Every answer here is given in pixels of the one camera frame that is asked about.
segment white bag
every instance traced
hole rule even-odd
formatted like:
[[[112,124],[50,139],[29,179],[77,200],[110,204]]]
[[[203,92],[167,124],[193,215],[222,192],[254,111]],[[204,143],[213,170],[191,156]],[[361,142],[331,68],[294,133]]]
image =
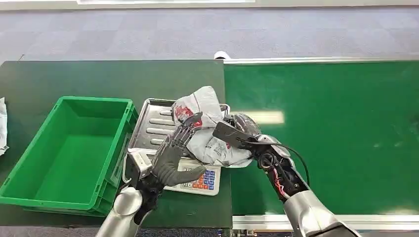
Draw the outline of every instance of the white bag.
[[[177,126],[191,115],[203,112],[197,131],[187,148],[194,156],[207,164],[224,167],[246,167],[250,164],[250,151],[230,147],[212,136],[215,126],[223,119],[217,95],[211,86],[204,86],[189,96],[178,99],[172,106],[173,118]]]
[[[4,97],[0,98],[0,156],[9,148],[7,142],[7,111]]]

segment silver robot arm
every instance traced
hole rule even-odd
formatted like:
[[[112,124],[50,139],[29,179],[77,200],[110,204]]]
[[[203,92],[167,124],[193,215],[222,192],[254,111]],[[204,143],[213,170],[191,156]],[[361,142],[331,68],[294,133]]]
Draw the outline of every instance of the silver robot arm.
[[[193,171],[177,170],[186,145],[200,129],[197,122],[201,116],[197,113],[183,121],[163,141],[152,160],[141,150],[128,151],[124,165],[128,163],[131,169],[129,181],[122,186],[96,237],[134,237],[146,216],[157,208],[165,186],[197,180],[205,172],[204,166]]]
[[[219,122],[213,136],[233,147],[251,151],[258,168],[264,171],[279,200],[284,203],[295,237],[361,237],[338,220],[310,190],[295,168],[288,152],[291,148],[272,136],[256,135],[256,123],[245,115],[241,118],[243,123],[239,125],[231,121]]]
[[[280,144],[276,138],[268,135],[258,135],[256,139],[262,144]],[[261,154],[261,160],[258,162],[262,165],[260,168],[267,172],[269,180],[274,182],[274,188],[275,184],[281,183],[281,191],[277,193],[284,202],[284,211],[293,227],[295,237],[361,237],[320,202],[297,172],[286,148],[268,146],[270,147],[266,152],[269,155],[266,155],[266,152]],[[270,167],[269,163],[277,168],[273,173],[273,167]]]

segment metal tray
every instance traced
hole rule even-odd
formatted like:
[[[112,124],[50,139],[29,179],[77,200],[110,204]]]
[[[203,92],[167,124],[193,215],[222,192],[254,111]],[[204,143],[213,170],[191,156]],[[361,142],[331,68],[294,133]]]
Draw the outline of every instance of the metal tray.
[[[140,112],[128,148],[157,150],[175,126],[171,106],[174,100],[147,99]],[[220,104],[223,115],[230,113],[230,107]]]

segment green table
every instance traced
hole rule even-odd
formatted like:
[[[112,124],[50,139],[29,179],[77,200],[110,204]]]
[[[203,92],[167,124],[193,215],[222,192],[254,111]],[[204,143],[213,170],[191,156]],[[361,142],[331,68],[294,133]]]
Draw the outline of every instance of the green table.
[[[225,64],[232,111],[279,115],[262,132],[300,152],[312,190],[333,213],[361,230],[419,230],[418,60]],[[230,174],[234,229],[291,229],[255,164]]]
[[[177,99],[204,85],[211,85],[220,102],[225,101],[222,62],[5,62],[0,67],[0,96],[6,98],[10,149],[0,157],[0,184],[63,95],[129,98],[139,111],[147,98]],[[229,173],[221,176],[215,197],[166,191],[144,226],[231,227]],[[103,218],[30,212],[12,205],[0,205],[0,213],[0,226],[74,227],[103,222]]]
[[[215,61],[7,62],[0,95],[9,102],[11,149],[0,158],[0,180],[61,95],[131,98],[140,106],[147,97],[173,99],[210,84],[233,111],[280,115],[261,124],[263,132],[304,156],[313,191],[349,225],[419,230],[419,61],[376,61],[226,60],[224,68]],[[212,198],[166,192],[146,226],[291,229],[254,164],[221,174],[220,193]],[[5,211],[14,213],[2,215],[0,225],[102,221],[0,206]]]

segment green bin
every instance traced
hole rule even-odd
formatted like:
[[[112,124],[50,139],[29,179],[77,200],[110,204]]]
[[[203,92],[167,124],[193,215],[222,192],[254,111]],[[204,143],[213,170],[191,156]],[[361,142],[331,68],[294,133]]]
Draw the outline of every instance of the green bin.
[[[1,186],[0,203],[106,216],[137,119],[128,99],[61,97]]]

